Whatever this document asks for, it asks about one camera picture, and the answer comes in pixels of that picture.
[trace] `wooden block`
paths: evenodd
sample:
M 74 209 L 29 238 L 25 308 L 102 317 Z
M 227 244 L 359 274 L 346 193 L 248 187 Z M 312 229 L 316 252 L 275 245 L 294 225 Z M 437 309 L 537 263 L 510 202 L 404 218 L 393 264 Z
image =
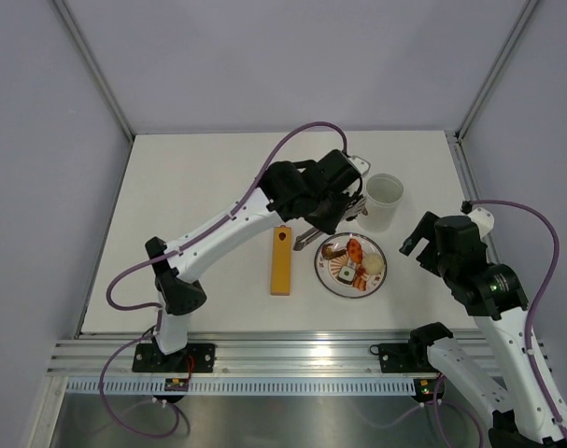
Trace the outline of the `wooden block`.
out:
M 271 262 L 271 295 L 289 296 L 291 293 L 291 228 L 275 227 L 273 232 L 273 260 Z

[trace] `plate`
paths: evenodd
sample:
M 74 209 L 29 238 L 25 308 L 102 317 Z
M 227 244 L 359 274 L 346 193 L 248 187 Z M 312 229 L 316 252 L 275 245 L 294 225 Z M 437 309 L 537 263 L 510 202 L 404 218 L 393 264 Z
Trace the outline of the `plate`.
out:
M 377 254 L 383 259 L 383 270 L 381 273 L 369 275 L 363 271 L 360 257 L 356 257 L 356 251 L 352 251 L 351 258 L 347 250 L 349 240 L 352 245 L 360 245 L 359 249 L 363 255 Z M 387 259 L 381 248 L 370 238 L 358 233 L 337 233 L 326 239 L 317 250 L 314 257 L 314 268 L 317 277 L 324 287 L 333 294 L 348 299 L 360 299 L 370 296 L 381 287 L 387 277 Z

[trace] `white tabletop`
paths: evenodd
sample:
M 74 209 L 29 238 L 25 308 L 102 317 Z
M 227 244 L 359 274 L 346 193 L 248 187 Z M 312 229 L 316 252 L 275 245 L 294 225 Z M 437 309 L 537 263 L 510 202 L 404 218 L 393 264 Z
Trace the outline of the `white tabletop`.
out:
M 118 312 L 105 300 L 106 286 L 126 268 L 147 259 L 144 243 L 192 231 L 238 199 L 283 133 L 138 135 L 107 236 L 82 332 L 142 332 L 154 324 L 151 309 Z M 349 154 L 372 163 L 371 175 L 389 173 L 405 193 L 389 230 L 362 231 L 344 222 L 339 231 L 369 236 L 385 252 L 389 271 L 372 296 L 334 296 L 317 279 L 314 255 L 321 237 L 291 259 L 291 295 L 269 294 L 271 231 L 254 237 L 217 261 L 201 279 L 208 299 L 191 315 L 191 331 L 332 331 L 413 329 L 441 321 L 472 329 L 474 321 L 443 281 L 398 252 L 427 210 L 460 211 L 463 193 L 443 132 L 351 132 Z M 333 132 L 294 137 L 277 160 L 318 160 L 340 148 Z M 290 221 L 293 238 L 310 226 Z M 122 304 L 156 301 L 151 268 L 126 277 L 114 291 Z

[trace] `paper cup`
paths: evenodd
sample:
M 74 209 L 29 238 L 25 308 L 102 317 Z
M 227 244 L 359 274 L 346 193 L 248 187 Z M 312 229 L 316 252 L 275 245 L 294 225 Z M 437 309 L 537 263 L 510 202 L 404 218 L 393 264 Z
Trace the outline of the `paper cup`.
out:
M 366 205 L 358 215 L 358 224 L 365 231 L 385 231 L 404 196 L 404 185 L 393 175 L 373 175 L 366 181 L 365 196 Z

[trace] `gray wall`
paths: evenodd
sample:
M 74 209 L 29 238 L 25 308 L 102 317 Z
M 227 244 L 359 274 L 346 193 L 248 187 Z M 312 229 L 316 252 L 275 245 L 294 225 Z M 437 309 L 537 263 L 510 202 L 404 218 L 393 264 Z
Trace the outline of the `gray wall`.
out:
M 537 329 L 567 397 L 567 0 L 542 4 L 465 150 L 484 197 L 536 207 L 560 235 L 560 263 Z M 500 256 L 532 298 L 550 261 L 548 232 L 524 212 L 493 211 Z
M 68 0 L 137 133 L 455 129 L 523 0 Z
M 0 0 L 0 447 L 73 335 L 128 147 L 45 0 Z

